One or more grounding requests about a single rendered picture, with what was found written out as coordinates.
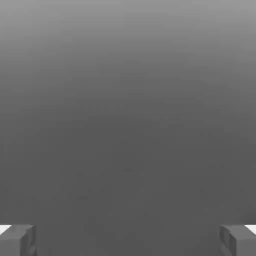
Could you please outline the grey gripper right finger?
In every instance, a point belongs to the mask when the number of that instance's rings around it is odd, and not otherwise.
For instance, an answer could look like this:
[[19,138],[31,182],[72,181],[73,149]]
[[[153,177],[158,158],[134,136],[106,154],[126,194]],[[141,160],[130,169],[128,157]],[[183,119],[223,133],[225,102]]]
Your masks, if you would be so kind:
[[256,224],[221,225],[222,256],[256,256]]

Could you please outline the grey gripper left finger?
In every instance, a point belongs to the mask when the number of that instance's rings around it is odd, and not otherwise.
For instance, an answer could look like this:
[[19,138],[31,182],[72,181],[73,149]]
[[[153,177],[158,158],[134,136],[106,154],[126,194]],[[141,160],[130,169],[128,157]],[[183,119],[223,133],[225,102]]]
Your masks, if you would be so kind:
[[0,224],[0,256],[38,256],[37,226]]

